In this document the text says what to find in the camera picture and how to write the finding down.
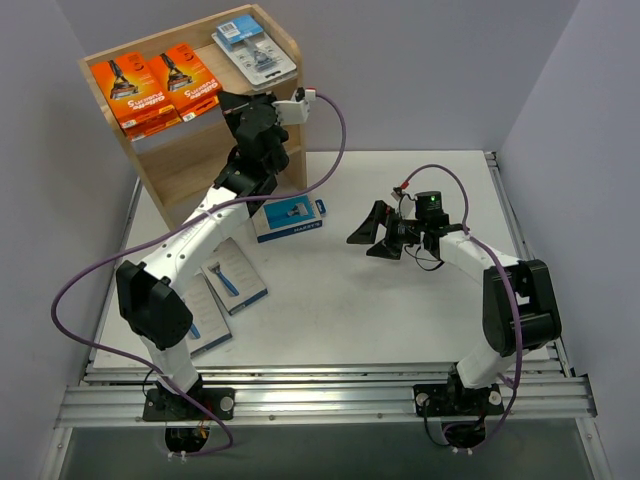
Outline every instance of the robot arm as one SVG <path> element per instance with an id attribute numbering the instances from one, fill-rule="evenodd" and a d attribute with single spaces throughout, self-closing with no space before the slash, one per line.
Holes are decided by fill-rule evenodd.
<path id="1" fill-rule="evenodd" d="M 368 256 L 398 260 L 404 245 L 421 245 L 435 258 L 455 265 L 483 289 L 484 338 L 457 362 L 450 373 L 455 391 L 483 389 L 495 382 L 515 362 L 515 330 L 506 290 L 493 260 L 471 241 L 461 224 L 450 224 L 442 209 L 440 192 L 418 193 L 415 198 L 394 190 L 398 209 L 375 202 L 365 222 L 347 239 L 351 244 L 373 244 L 378 226 L 385 238 L 367 251 Z M 408 219 L 415 206 L 415 219 Z M 523 348 L 534 350 L 560 336 L 561 324 L 547 266 L 539 260 L 524 261 L 492 249 L 520 298 Z"/>
<path id="2" fill-rule="evenodd" d="M 309 101 L 315 100 L 315 91 L 299 88 L 290 101 L 283 102 L 272 94 L 248 96 L 221 92 L 218 98 L 238 145 L 187 221 L 236 197 L 273 192 L 277 186 L 275 175 L 289 163 L 282 145 L 289 136 L 282 125 L 306 121 Z M 200 378 L 186 342 L 193 323 L 193 316 L 182 299 L 187 282 L 211 252 L 260 205 L 261 202 L 242 203 L 209 215 L 172 237 L 138 265 L 125 261 L 116 271 L 121 316 L 140 336 L 153 363 L 182 391 L 198 388 Z M 164 378 L 160 383 L 169 398 L 176 393 Z M 182 402 L 178 396 L 174 400 Z"/>

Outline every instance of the screw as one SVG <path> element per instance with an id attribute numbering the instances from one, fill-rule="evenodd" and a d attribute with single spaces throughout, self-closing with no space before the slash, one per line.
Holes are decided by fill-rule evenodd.
<path id="1" fill-rule="evenodd" d="M 427 395 L 426 393 L 419 393 L 418 395 L 416 395 L 416 405 L 420 406 L 420 407 L 426 407 L 427 405 L 429 405 L 429 395 Z"/>
<path id="2" fill-rule="evenodd" d="M 491 405 L 500 405 L 500 403 L 502 403 L 502 397 L 498 392 L 491 392 L 489 394 L 489 403 Z"/>
<path id="3" fill-rule="evenodd" d="M 231 397 L 223 397 L 220 400 L 220 410 L 223 412 L 229 412 L 233 408 L 233 398 Z"/>

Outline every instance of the orange product box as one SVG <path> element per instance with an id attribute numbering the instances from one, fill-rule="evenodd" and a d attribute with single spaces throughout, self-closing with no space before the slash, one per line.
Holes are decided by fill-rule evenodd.
<path id="1" fill-rule="evenodd" d="M 218 105 L 222 85 L 186 43 L 149 60 L 149 68 L 171 103 L 188 122 Z"/>
<path id="2" fill-rule="evenodd" d="M 131 128 L 175 108 L 138 52 L 90 68 L 122 128 Z"/>
<path id="3" fill-rule="evenodd" d="M 175 111 L 175 109 L 169 111 L 169 113 L 165 113 L 158 117 L 152 118 L 151 120 L 141 123 L 139 125 L 135 125 L 131 128 L 127 128 L 124 133 L 127 134 L 127 138 L 132 142 L 136 140 L 140 140 L 141 138 L 150 137 L 154 133 L 161 132 L 169 128 L 176 123 L 180 123 L 180 116 Z"/>

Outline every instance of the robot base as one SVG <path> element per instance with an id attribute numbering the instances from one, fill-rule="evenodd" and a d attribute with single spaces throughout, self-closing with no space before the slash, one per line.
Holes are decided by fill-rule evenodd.
<path id="1" fill-rule="evenodd" d="M 188 394 L 208 408 L 220 420 L 233 419 L 235 390 L 232 388 L 192 388 Z M 163 387 L 147 392 L 142 420 L 145 422 L 180 422 L 208 420 L 204 413 L 182 397 Z"/>
<path id="2" fill-rule="evenodd" d="M 433 383 L 413 386 L 416 414 L 419 417 L 480 417 L 481 415 L 502 415 L 502 401 L 498 405 L 489 403 L 491 392 L 500 393 L 497 384 L 491 387 L 468 390 L 464 405 L 450 395 L 447 384 Z"/>

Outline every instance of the barcode label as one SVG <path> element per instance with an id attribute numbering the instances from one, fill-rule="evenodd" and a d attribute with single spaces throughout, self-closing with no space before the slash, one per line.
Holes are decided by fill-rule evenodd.
<path id="1" fill-rule="evenodd" d="M 227 38 L 233 38 L 236 35 L 240 35 L 240 31 L 238 30 L 238 27 L 236 27 L 236 24 L 233 22 L 220 25 L 218 29 L 220 29 L 222 34 Z"/>

